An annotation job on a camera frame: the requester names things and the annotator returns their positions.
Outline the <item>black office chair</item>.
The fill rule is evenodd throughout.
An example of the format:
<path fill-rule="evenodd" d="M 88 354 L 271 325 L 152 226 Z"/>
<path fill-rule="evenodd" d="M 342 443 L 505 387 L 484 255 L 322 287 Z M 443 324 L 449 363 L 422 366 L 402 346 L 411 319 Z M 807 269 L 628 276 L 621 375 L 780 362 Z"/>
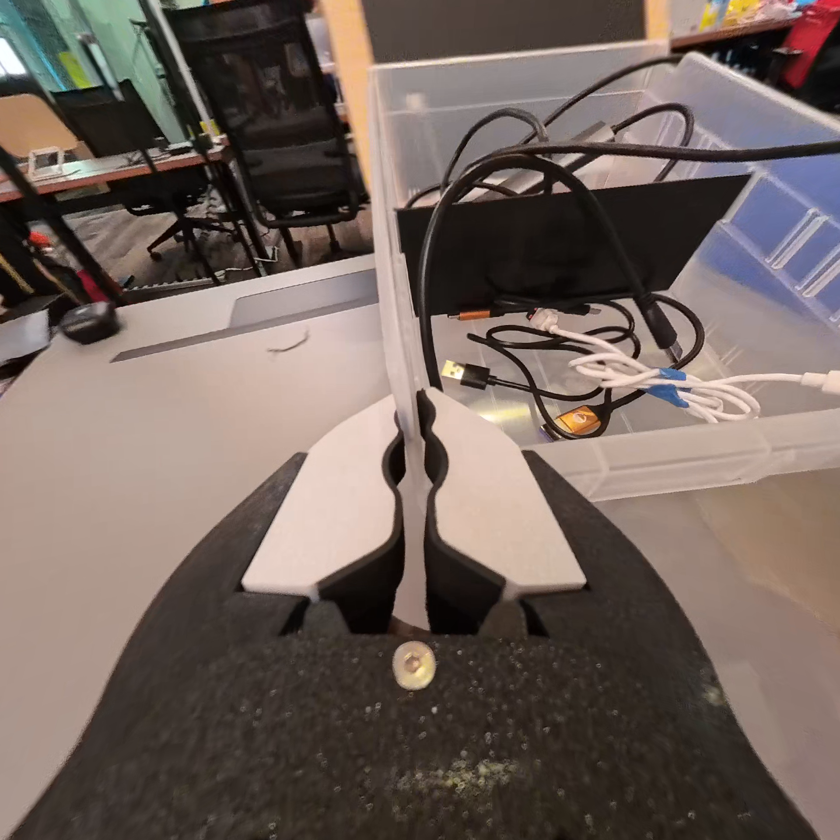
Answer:
<path fill-rule="evenodd" d="M 372 248 L 342 247 L 335 233 L 369 197 L 305 5 L 236 1 L 164 16 L 227 137 L 256 218 L 280 232 L 294 265 L 301 266 L 294 228 L 327 229 L 322 262 L 370 254 Z"/>
<path fill-rule="evenodd" d="M 119 89 L 121 100 L 108 87 L 54 94 L 59 115 L 96 158 L 139 153 L 144 160 L 142 148 L 152 160 L 195 151 L 190 143 L 171 144 L 165 138 L 130 80 L 121 81 Z M 108 184 L 113 202 L 134 217 L 175 216 L 174 223 L 147 245 L 155 261 L 161 259 L 156 249 L 169 239 L 183 242 L 185 249 L 189 249 L 197 243 L 197 232 L 230 232 L 219 222 L 189 215 L 190 210 L 203 204 L 211 188 L 204 166 Z"/>

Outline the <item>black round device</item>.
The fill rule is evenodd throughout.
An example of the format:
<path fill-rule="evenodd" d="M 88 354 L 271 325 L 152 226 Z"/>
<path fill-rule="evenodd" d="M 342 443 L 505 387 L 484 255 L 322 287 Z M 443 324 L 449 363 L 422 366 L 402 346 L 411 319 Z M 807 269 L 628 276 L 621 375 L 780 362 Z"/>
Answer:
<path fill-rule="evenodd" d="M 95 301 L 73 308 L 58 324 L 60 334 L 79 345 L 107 340 L 122 329 L 118 310 L 110 301 Z"/>

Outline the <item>black divider in clear bin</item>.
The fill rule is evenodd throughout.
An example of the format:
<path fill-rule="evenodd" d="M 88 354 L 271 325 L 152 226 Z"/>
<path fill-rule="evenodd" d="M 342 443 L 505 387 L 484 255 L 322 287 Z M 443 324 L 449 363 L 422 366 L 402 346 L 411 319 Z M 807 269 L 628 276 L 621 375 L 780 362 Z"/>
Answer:
<path fill-rule="evenodd" d="M 594 192 L 649 291 L 672 287 L 748 174 Z M 457 203 L 433 246 L 433 316 L 488 310 L 505 296 L 597 302 L 630 298 L 600 228 L 570 192 Z"/>

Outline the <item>grey usb hub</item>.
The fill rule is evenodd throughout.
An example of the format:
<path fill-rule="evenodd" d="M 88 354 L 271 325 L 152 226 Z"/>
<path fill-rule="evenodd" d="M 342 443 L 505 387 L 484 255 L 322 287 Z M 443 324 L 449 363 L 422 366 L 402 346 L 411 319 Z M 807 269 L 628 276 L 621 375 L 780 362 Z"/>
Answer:
<path fill-rule="evenodd" d="M 548 127 L 548 136 L 545 139 L 550 144 L 575 145 L 586 143 L 610 143 L 616 139 L 614 127 L 604 121 L 585 125 L 580 131 L 563 129 L 557 124 Z"/>

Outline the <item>grey desk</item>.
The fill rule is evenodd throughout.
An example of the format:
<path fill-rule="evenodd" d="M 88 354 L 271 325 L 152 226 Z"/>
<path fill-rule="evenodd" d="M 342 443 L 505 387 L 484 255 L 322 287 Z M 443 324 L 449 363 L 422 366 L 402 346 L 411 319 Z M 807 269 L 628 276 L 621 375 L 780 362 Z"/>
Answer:
<path fill-rule="evenodd" d="M 371 256 L 140 303 L 56 336 L 2 396 L 2 838 L 77 746 L 177 565 L 289 458 L 391 391 L 379 302 L 111 363 L 227 327 L 237 298 Z M 279 355 L 266 347 L 308 329 Z M 652 561 L 761 759 L 838 838 L 838 469 L 592 500 Z"/>

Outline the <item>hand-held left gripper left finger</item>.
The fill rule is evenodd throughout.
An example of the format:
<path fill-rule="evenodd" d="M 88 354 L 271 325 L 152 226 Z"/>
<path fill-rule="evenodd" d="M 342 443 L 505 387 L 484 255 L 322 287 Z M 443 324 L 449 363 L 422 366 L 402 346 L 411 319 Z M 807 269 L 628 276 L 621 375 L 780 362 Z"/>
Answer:
<path fill-rule="evenodd" d="M 405 443 L 392 395 L 305 454 L 241 580 L 244 592 L 335 604 L 354 634 L 386 634 L 405 570 Z"/>

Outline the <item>wood framed black desk screen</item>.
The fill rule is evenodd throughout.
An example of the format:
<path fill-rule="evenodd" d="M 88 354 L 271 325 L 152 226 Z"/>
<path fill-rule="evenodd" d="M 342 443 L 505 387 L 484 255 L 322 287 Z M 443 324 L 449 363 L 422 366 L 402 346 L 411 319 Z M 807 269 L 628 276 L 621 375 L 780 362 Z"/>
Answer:
<path fill-rule="evenodd" d="M 375 64 L 668 39 L 667 1 L 318 1 L 364 183 Z"/>

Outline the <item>clear plastic bin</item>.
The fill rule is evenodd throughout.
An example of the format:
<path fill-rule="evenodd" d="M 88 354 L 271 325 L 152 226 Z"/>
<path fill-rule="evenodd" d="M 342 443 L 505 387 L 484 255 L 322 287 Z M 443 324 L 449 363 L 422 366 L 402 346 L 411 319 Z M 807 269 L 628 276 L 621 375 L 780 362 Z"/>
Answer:
<path fill-rule="evenodd" d="M 662 56 L 663 41 L 468 56 L 373 66 L 369 71 L 371 201 L 385 363 L 397 412 L 418 436 L 412 401 L 427 384 L 413 292 L 430 206 L 404 205 L 439 182 L 468 128 L 511 107 L 544 118 L 607 74 Z M 574 132 L 596 120 L 615 124 L 658 104 L 685 105 L 696 118 L 689 146 L 724 151 L 838 140 L 830 115 L 698 52 L 676 66 L 641 69 L 574 105 L 552 125 Z M 838 369 L 838 332 L 750 289 L 711 264 L 722 221 L 759 168 L 780 161 L 682 162 L 665 182 L 748 174 L 725 216 L 664 293 L 684 303 L 706 330 L 689 366 L 704 378 Z M 654 183 L 662 163 L 606 157 L 578 176 L 593 191 Z M 488 365 L 517 373 L 498 353 L 467 340 L 480 322 L 435 316 L 439 362 Z M 521 448 L 535 449 L 580 493 L 594 501 L 750 483 L 768 476 L 838 467 L 838 399 L 817 391 L 758 383 L 759 419 L 712 426 L 654 397 L 621 407 L 605 435 L 589 443 L 554 443 L 538 430 L 531 397 L 478 393 L 445 385 L 446 393 L 498 425 Z"/>

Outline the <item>red cloth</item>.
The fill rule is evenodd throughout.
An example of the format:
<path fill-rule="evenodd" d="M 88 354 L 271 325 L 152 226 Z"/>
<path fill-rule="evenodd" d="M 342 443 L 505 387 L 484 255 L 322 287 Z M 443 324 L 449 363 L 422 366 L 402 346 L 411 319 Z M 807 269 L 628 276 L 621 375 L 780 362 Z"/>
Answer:
<path fill-rule="evenodd" d="M 783 88 L 802 88 L 838 23 L 838 1 L 814 1 L 801 6 L 800 16 L 779 48 L 779 82 Z"/>

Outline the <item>black tripod leg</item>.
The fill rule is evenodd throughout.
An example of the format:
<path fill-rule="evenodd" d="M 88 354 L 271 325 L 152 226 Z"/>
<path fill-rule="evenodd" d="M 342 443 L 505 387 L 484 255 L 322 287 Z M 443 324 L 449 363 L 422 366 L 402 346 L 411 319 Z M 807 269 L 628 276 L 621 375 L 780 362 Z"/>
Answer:
<path fill-rule="evenodd" d="M 101 267 L 88 249 L 81 243 L 75 232 L 64 221 L 57 207 L 49 204 L 33 187 L 27 177 L 18 169 L 15 158 L 5 148 L 1 148 L 1 167 L 7 178 L 14 184 L 18 197 L 35 217 L 51 228 L 62 244 L 71 252 L 76 262 L 94 280 L 96 286 L 107 299 L 118 308 L 127 304 L 123 290 L 116 280 Z"/>

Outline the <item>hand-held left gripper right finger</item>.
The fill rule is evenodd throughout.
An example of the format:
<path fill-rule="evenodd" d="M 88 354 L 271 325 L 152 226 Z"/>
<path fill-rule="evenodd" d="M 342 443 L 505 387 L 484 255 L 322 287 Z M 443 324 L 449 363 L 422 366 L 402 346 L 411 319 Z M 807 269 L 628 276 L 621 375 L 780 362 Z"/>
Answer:
<path fill-rule="evenodd" d="M 429 626 L 475 634 L 490 611 L 587 581 L 523 450 L 434 388 L 416 394 L 427 496 L 423 554 Z"/>

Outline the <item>wooden table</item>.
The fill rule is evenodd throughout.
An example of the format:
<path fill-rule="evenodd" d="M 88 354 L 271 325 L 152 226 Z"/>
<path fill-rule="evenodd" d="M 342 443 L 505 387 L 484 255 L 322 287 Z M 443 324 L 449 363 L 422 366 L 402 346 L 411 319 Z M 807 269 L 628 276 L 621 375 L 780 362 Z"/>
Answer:
<path fill-rule="evenodd" d="M 194 169 L 215 163 L 229 163 L 234 159 L 232 148 L 223 145 L 211 149 L 206 157 L 199 152 L 169 155 L 153 160 L 159 173 Z M 39 195 L 49 195 L 80 189 L 86 186 L 109 184 L 152 175 L 139 153 L 118 154 L 104 158 L 82 161 L 65 161 L 63 165 L 49 165 L 36 169 L 35 176 L 28 173 L 28 164 L 20 169 L 25 180 Z"/>

